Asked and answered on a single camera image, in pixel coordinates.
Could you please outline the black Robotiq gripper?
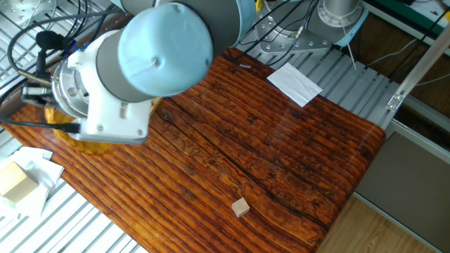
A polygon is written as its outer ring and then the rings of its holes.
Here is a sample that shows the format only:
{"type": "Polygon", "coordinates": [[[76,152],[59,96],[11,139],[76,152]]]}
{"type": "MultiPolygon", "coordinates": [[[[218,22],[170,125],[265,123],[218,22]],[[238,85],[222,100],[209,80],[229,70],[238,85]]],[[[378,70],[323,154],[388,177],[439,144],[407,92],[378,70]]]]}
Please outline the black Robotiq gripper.
{"type": "Polygon", "coordinates": [[[53,102],[53,92],[48,86],[25,84],[22,87],[21,100],[30,105],[46,106],[53,102]]]}

